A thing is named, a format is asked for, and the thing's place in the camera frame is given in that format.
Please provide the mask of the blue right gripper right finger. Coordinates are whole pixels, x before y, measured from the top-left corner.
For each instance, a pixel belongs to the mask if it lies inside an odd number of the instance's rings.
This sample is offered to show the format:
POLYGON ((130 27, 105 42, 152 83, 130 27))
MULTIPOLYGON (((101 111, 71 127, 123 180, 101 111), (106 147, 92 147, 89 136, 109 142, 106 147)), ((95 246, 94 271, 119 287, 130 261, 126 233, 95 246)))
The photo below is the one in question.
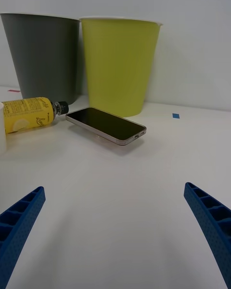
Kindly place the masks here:
POLYGON ((184 198, 210 246, 227 288, 231 288, 231 210, 188 182, 184 198))

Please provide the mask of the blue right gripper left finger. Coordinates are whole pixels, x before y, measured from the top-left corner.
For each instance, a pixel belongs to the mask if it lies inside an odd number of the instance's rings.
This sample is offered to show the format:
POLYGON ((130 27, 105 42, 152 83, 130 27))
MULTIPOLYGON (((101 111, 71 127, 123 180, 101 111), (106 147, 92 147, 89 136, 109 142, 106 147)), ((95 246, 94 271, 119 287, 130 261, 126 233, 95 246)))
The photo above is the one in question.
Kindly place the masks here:
POLYGON ((0 215, 0 288, 4 289, 45 202, 39 186, 0 215))

